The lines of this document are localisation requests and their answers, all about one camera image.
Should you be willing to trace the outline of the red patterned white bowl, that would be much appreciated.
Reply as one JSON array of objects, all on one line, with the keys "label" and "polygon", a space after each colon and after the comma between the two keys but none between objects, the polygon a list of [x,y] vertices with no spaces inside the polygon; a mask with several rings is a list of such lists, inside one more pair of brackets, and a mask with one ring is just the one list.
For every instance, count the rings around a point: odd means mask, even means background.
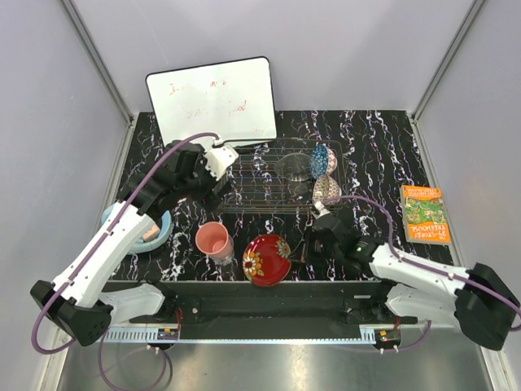
[{"label": "red patterned white bowl", "polygon": [[339,184],[327,174],[321,175],[313,186],[313,202],[324,202],[341,195]]}]

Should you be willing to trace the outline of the red floral plate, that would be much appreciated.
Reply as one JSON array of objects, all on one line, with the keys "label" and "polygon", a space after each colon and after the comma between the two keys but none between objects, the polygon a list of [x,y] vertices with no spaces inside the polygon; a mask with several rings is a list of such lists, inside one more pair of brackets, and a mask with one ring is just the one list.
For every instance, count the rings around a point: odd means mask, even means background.
[{"label": "red floral plate", "polygon": [[243,273],[258,287],[274,286],[287,277],[291,269],[290,255],[291,248],[283,237],[259,235],[243,253]]}]

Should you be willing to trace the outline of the blue patterned bowl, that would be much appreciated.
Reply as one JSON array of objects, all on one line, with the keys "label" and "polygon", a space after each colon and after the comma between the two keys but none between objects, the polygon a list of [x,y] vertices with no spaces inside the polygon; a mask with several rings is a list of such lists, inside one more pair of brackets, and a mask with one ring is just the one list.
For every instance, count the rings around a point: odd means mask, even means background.
[{"label": "blue patterned bowl", "polygon": [[318,144],[312,153],[310,164],[311,174],[314,179],[322,175],[331,175],[337,168],[336,154],[325,144]]}]

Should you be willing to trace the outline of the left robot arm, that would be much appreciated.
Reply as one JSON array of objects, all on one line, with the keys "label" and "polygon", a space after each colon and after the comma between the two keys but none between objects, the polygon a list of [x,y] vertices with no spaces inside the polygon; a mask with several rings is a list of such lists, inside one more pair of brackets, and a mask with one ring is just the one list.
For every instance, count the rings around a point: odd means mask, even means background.
[{"label": "left robot arm", "polygon": [[144,316],[165,323],[175,315],[176,294],[159,283],[109,293],[103,289],[133,245],[179,200],[191,199],[213,211],[230,192],[231,183],[221,180],[239,154],[220,139],[209,150],[194,140],[170,143],[150,171],[120,193],[77,259],[52,281],[33,285],[30,295],[41,309],[31,335],[37,352],[48,352],[37,342],[43,319],[89,346],[112,325]]}]

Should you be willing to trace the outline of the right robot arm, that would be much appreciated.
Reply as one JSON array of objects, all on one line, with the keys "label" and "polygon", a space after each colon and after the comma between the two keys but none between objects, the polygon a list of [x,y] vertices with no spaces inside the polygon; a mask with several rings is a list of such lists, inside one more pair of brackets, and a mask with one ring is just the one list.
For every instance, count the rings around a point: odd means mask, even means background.
[{"label": "right robot arm", "polygon": [[494,351],[503,348],[514,330],[520,302],[490,266],[477,263],[466,269],[404,253],[356,234],[346,220],[330,213],[308,229],[306,244],[309,261],[333,261],[350,279],[366,276],[389,285],[387,295],[369,304],[377,322],[397,316],[449,324]]}]

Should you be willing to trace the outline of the clear glass plate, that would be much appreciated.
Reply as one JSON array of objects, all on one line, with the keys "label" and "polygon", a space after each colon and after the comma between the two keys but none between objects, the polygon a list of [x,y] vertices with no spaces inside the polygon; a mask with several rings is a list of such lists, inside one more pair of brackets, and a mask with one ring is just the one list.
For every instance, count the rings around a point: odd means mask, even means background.
[{"label": "clear glass plate", "polygon": [[310,155],[296,152],[282,157],[274,165],[274,171],[280,178],[288,181],[304,182],[313,178],[313,171],[317,167],[316,159]]}]

